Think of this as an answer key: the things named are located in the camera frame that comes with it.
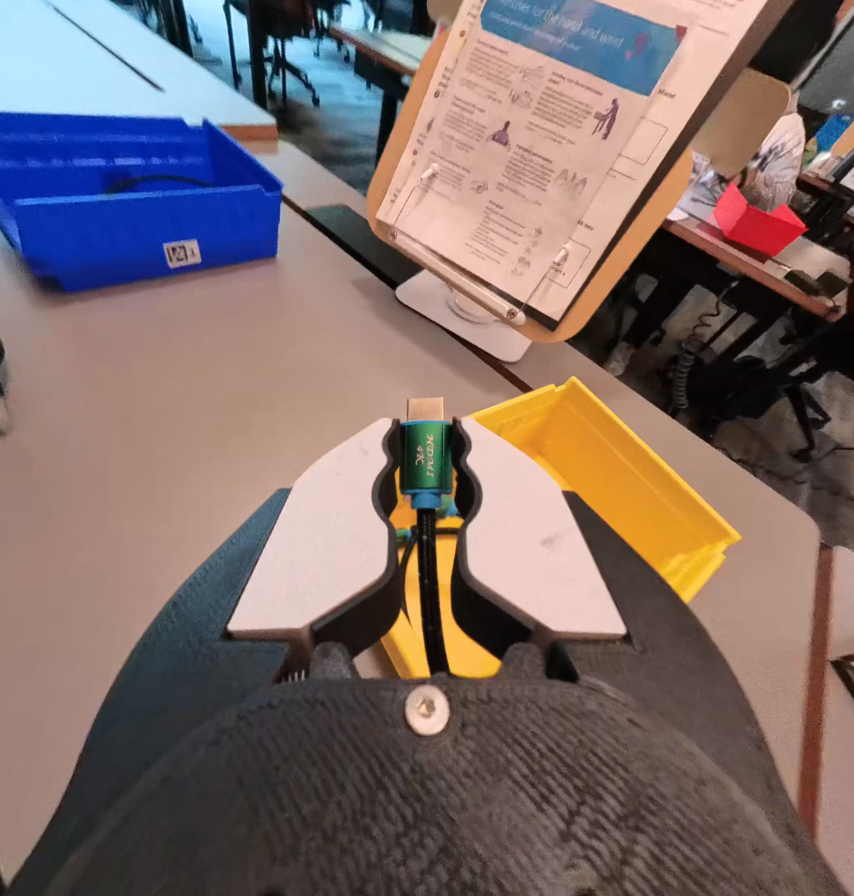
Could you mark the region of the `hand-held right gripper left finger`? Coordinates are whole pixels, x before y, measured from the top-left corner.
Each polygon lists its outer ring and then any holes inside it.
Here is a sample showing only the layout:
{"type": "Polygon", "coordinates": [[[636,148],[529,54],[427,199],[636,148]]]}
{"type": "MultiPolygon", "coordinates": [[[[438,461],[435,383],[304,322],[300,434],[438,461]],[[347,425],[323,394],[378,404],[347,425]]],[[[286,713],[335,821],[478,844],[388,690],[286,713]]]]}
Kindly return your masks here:
{"type": "Polygon", "coordinates": [[[286,644],[309,664],[321,645],[356,659],[390,632],[405,594],[390,519],[400,434],[378,419],[301,474],[227,622],[232,641],[286,644]]]}

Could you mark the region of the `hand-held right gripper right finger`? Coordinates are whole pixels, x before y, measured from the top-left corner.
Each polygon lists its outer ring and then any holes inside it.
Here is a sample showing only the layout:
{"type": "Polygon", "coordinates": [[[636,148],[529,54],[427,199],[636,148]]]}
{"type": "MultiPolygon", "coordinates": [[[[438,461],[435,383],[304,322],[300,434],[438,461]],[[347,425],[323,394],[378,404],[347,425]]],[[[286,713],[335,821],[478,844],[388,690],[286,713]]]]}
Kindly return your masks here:
{"type": "Polygon", "coordinates": [[[613,643],[627,625],[563,489],[475,418],[455,421],[455,503],[463,524],[451,612],[501,659],[514,644],[613,643]]]}

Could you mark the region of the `yellow plastic bin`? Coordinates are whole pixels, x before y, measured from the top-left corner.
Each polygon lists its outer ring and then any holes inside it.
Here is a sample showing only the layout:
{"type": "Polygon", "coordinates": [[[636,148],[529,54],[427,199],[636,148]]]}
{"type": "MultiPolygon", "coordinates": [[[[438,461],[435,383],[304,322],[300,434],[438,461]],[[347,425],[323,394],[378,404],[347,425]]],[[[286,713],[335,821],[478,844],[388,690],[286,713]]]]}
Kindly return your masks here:
{"type": "MultiPolygon", "coordinates": [[[[576,377],[471,415],[572,491],[629,544],[686,604],[724,563],[741,535],[576,377]]],[[[452,672],[493,675],[500,661],[470,639],[451,612],[451,575],[460,520],[438,521],[438,576],[445,646],[452,672]]],[[[407,559],[405,609],[381,645],[401,678],[424,678],[418,562],[407,559]]]]}

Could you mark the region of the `blue plastic bin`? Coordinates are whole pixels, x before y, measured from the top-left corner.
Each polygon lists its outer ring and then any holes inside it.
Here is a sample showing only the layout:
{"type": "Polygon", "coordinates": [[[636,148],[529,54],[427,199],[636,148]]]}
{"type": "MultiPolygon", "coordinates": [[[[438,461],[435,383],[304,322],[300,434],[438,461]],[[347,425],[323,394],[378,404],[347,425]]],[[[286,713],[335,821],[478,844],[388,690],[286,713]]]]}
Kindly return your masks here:
{"type": "Polygon", "coordinates": [[[282,192],[207,120],[0,111],[0,230],[66,292],[272,258],[282,192]]]}

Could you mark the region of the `black office chair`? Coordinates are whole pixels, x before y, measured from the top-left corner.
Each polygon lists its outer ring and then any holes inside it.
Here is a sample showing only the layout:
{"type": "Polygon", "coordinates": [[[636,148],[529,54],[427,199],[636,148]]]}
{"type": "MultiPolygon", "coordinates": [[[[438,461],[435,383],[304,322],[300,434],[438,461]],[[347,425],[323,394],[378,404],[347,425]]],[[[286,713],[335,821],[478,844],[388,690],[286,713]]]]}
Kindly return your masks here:
{"type": "Polygon", "coordinates": [[[787,399],[804,438],[791,455],[799,463],[810,462],[818,449],[817,432],[830,417],[807,388],[830,374],[854,383],[854,283],[845,312],[821,323],[776,361],[740,357],[726,364],[724,375],[714,375],[713,364],[701,366],[696,356],[683,351],[671,375],[671,416],[695,412],[699,431],[710,440],[724,423],[758,419],[787,399]]]}

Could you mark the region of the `background work table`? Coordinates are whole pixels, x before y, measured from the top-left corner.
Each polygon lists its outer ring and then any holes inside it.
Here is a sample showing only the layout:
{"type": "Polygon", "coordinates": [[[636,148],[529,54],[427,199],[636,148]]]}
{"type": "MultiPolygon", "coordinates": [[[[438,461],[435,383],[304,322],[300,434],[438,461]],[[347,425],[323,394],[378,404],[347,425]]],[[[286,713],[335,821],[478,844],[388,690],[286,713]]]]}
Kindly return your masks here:
{"type": "Polygon", "coordinates": [[[835,321],[854,306],[850,296],[854,282],[850,262],[805,237],[797,238],[783,252],[770,258],[726,240],[715,226],[712,216],[698,218],[684,214],[674,220],[666,218],[661,228],[709,255],[725,268],[821,319],[835,321]],[[786,280],[786,275],[791,271],[803,272],[810,278],[833,273],[848,285],[835,297],[813,296],[786,280]]]}

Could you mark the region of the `red storage bin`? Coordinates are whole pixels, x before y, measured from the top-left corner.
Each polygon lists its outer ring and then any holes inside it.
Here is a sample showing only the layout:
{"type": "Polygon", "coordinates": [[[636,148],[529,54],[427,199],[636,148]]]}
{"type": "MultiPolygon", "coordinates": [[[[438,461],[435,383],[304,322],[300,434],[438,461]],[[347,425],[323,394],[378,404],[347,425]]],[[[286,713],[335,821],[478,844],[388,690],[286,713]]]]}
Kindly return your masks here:
{"type": "Polygon", "coordinates": [[[730,184],[713,208],[713,218],[725,239],[773,258],[807,232],[803,221],[783,203],[773,211],[752,205],[730,184]]]}

